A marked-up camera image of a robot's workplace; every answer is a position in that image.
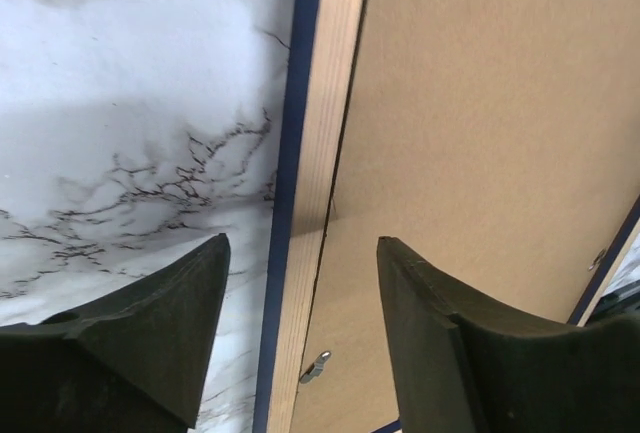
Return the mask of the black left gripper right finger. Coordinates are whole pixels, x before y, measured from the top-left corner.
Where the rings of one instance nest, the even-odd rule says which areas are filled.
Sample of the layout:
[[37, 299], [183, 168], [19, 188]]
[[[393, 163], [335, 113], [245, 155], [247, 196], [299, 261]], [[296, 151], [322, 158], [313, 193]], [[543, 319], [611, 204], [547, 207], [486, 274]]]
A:
[[377, 268], [406, 432], [635, 432], [639, 316], [578, 327], [502, 303], [382, 237]]

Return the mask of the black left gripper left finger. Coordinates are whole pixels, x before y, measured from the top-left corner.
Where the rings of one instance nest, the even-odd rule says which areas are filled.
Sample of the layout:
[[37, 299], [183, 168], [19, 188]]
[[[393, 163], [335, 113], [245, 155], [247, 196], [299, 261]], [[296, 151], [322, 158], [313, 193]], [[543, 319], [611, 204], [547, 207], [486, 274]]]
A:
[[195, 427], [229, 269], [219, 234], [94, 301], [2, 327], [2, 431]]

